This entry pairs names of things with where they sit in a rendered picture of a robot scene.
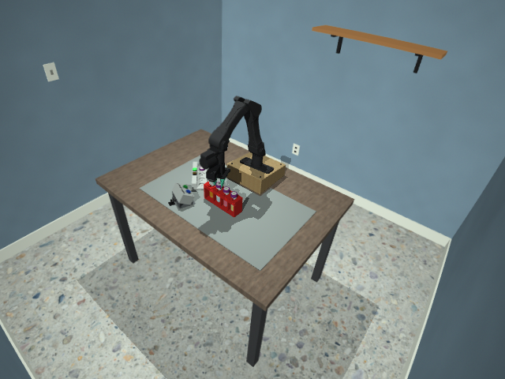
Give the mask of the pale grey flat mat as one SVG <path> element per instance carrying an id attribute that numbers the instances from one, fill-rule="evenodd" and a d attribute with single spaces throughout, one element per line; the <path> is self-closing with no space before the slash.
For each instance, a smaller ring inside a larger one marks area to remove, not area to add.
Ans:
<path id="1" fill-rule="evenodd" d="M 225 179 L 223 186 L 242 198 L 242 212 L 233 217 L 204 198 L 204 190 L 192 190 L 193 162 L 200 156 L 140 187 L 169 210 L 204 232 L 229 251 L 261 271 L 316 213 L 315 210 L 270 188 L 261 196 Z M 194 205 L 169 206 L 175 182 L 186 184 Z"/>

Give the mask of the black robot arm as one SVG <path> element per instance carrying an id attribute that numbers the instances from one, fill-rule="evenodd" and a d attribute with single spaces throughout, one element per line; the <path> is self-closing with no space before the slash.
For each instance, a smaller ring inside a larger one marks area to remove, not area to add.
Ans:
<path id="1" fill-rule="evenodd" d="M 266 156 L 266 153 L 264 142 L 262 142 L 260 137 L 259 128 L 259 115 L 262 111 L 262 106 L 252 100 L 241 98 L 240 96 L 235 96 L 234 101 L 236 102 L 230 113 L 209 137 L 208 143 L 210 144 L 210 148 L 206 152 L 200 154 L 200 165 L 203 169 L 208 169 L 206 171 L 206 178 L 209 182 L 215 182 L 218 174 L 224 174 L 225 163 L 223 162 L 225 161 L 225 151 L 227 151 L 228 143 L 230 142 L 229 139 L 234 128 L 243 116 L 247 124 L 249 134 L 248 149 L 252 153 L 252 159 L 245 157 L 240 160 L 240 163 L 266 174 L 274 170 L 273 167 L 263 164 L 263 156 Z M 223 164 L 217 165 L 218 163 Z"/>

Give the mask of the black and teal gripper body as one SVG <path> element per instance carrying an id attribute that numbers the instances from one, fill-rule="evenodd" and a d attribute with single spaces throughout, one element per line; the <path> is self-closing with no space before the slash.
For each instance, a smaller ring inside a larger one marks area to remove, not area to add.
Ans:
<path id="1" fill-rule="evenodd" d="M 225 161 L 223 163 L 225 163 Z M 217 165 L 220 165 L 220 164 L 223 164 L 223 163 L 218 163 Z M 225 179 L 227 177 L 228 173 L 230 173 L 230 168 L 225 167 L 224 174 L 223 175 L 218 174 L 217 178 Z"/>

